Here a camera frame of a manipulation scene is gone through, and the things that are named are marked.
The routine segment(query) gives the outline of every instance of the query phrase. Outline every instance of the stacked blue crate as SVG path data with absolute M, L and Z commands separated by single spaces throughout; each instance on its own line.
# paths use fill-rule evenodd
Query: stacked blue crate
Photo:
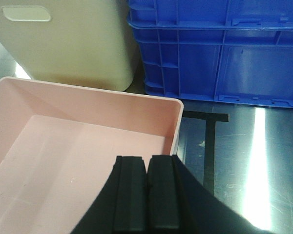
M 293 108 L 293 0 L 128 0 L 148 94 Z

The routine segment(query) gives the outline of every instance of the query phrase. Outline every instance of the metal surface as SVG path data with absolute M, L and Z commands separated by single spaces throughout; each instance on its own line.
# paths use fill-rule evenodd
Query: metal surface
M 216 124 L 214 195 L 255 226 L 293 234 L 293 110 L 184 101 Z M 183 118 L 178 156 L 202 183 L 205 121 Z

